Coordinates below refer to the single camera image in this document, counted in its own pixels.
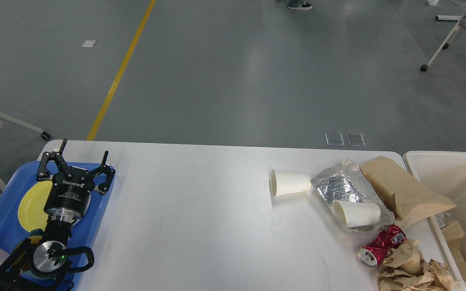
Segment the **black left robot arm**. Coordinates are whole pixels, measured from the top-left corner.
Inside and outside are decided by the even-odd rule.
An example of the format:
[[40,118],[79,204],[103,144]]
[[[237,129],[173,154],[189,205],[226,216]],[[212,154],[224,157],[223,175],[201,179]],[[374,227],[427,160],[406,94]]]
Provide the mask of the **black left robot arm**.
[[13,175],[0,197],[0,291],[70,291],[95,262],[91,249],[115,169],[68,164],[67,140]]

